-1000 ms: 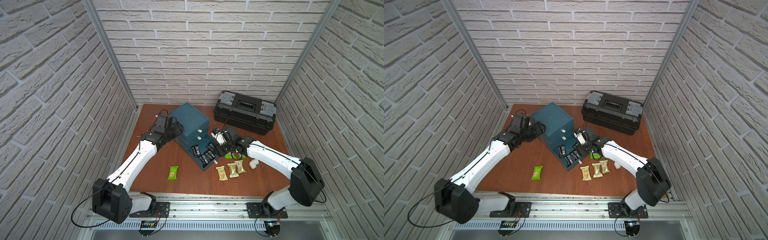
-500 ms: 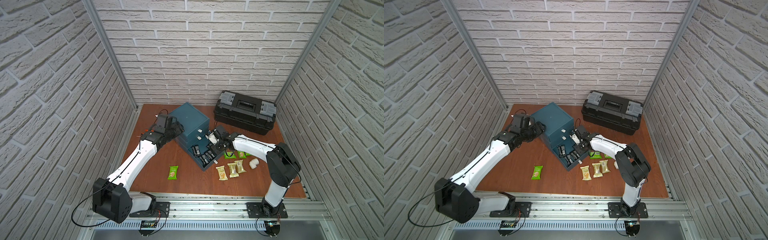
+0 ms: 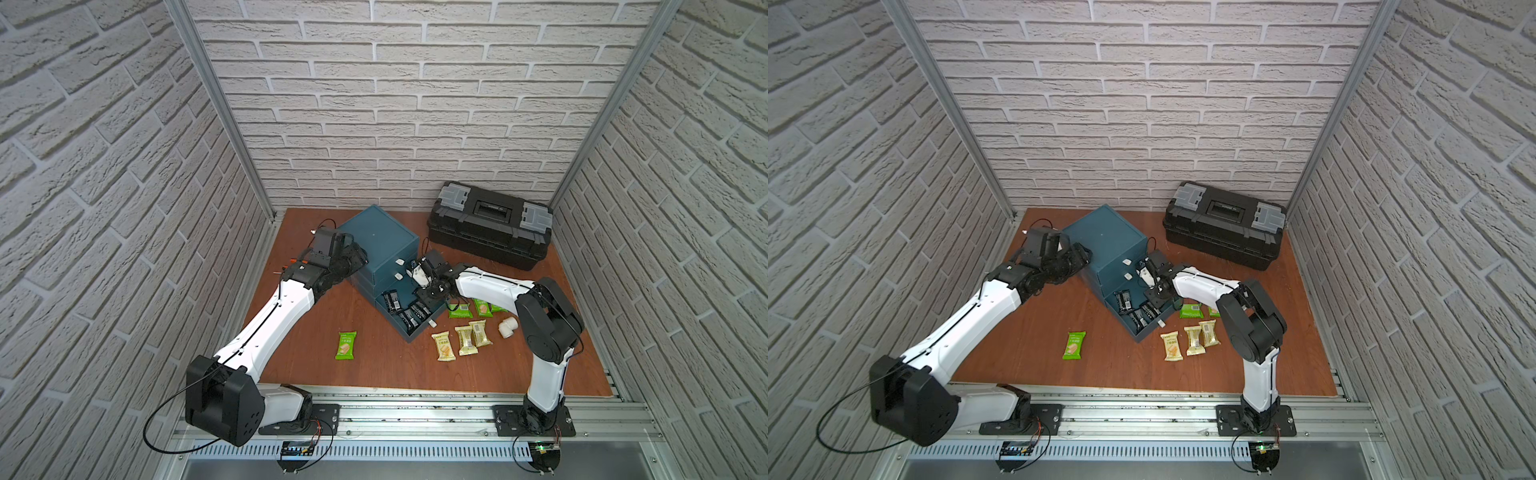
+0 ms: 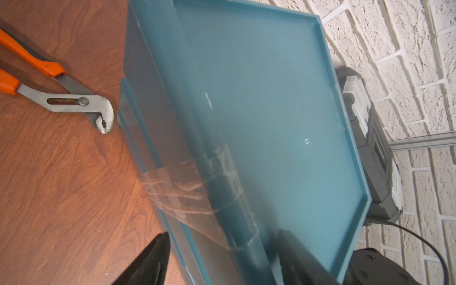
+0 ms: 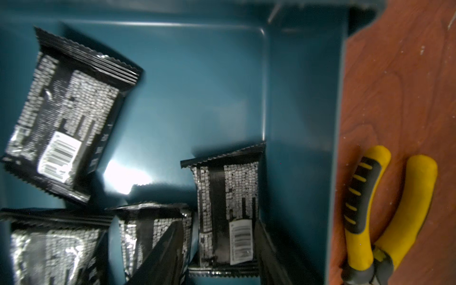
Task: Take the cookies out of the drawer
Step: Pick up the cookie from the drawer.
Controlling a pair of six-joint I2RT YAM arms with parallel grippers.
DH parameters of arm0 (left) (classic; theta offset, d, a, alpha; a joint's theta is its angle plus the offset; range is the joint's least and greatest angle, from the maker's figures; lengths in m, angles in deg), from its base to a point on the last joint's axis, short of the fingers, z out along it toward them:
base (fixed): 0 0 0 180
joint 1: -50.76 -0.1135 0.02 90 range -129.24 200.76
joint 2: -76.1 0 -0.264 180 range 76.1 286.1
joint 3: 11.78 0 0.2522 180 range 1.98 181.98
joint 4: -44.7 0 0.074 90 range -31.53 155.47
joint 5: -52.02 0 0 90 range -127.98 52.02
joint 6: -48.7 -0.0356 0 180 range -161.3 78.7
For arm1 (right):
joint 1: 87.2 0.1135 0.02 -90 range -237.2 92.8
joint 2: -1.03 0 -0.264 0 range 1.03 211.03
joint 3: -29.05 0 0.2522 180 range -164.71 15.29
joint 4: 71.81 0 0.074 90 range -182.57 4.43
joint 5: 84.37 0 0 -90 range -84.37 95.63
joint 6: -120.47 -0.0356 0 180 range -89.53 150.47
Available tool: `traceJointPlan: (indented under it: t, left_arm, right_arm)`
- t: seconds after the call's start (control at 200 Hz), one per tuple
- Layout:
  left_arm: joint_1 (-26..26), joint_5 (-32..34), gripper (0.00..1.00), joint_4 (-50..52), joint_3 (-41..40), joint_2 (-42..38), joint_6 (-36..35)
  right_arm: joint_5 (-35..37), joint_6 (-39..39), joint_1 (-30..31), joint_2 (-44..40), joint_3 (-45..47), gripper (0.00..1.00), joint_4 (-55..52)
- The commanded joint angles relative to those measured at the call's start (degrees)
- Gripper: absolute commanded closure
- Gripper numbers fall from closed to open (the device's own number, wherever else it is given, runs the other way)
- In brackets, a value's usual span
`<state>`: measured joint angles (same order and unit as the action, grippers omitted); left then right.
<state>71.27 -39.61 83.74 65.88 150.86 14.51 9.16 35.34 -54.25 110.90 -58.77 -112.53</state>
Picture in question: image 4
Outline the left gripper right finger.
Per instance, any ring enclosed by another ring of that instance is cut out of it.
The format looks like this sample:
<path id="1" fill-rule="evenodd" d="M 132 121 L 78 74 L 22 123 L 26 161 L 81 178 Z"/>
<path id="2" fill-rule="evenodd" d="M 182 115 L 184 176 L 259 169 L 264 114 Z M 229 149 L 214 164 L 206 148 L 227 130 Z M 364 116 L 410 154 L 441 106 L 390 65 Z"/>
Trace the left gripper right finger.
<path id="1" fill-rule="evenodd" d="M 338 281 L 290 231 L 280 229 L 277 253 L 285 285 L 338 285 Z"/>

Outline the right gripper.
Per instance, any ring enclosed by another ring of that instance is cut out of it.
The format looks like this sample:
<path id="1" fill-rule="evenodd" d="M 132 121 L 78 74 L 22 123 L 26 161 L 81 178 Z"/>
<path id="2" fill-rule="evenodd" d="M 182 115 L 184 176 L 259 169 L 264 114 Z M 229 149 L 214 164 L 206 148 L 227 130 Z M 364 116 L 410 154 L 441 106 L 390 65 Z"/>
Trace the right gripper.
<path id="1" fill-rule="evenodd" d="M 419 285 L 404 268 L 374 248 L 353 252 L 343 284 Z"/>

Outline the teal drawer cabinet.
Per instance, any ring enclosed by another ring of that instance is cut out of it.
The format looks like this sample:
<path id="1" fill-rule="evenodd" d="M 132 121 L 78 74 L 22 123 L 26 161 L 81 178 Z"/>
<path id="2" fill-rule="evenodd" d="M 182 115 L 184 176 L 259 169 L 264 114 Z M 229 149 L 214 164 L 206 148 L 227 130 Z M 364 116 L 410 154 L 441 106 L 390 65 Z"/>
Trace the teal drawer cabinet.
<path id="1" fill-rule="evenodd" d="M 129 1 L 118 126 L 189 285 L 281 285 L 279 232 L 341 283 L 371 203 L 323 25 Z"/>

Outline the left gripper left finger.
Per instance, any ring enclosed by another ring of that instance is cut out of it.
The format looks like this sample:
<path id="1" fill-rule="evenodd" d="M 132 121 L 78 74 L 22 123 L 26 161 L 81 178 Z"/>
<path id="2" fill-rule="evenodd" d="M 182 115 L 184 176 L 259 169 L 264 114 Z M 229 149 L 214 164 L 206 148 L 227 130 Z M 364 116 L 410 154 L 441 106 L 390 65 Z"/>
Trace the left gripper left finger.
<path id="1" fill-rule="evenodd" d="M 158 234 L 112 285 L 163 285 L 170 254 L 169 233 Z"/>

